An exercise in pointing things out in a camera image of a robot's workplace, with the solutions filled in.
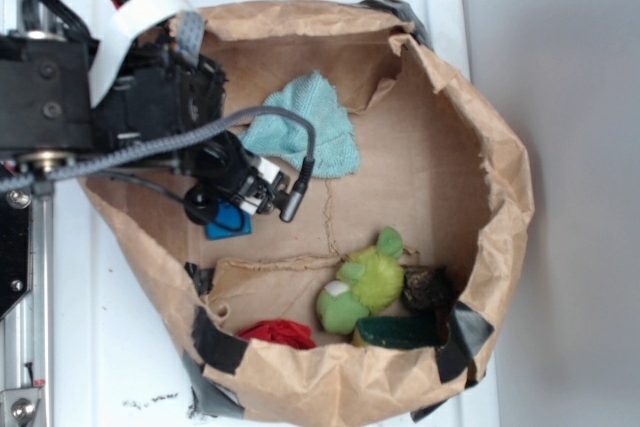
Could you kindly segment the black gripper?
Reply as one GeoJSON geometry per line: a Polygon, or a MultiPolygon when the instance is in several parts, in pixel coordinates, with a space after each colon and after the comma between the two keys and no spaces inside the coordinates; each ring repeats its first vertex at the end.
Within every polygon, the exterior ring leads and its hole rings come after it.
{"type": "Polygon", "coordinates": [[[120,156],[105,172],[130,181],[134,169],[192,178],[177,201],[196,224],[213,222],[219,200],[249,216],[279,210],[288,221],[289,178],[230,132],[225,81],[217,62],[183,51],[167,34],[134,43],[91,113],[95,149],[120,156]]]}

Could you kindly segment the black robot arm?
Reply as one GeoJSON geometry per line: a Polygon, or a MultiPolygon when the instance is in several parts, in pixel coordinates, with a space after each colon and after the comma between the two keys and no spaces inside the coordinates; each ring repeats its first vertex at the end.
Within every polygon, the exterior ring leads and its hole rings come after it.
{"type": "Polygon", "coordinates": [[[249,214],[291,218],[289,179],[240,142],[223,115],[225,74],[166,41],[132,48],[107,96],[89,102],[96,47],[58,39],[1,40],[1,156],[16,175],[3,191],[51,180],[166,170],[195,180],[182,199],[204,222],[224,200],[249,214]]]}

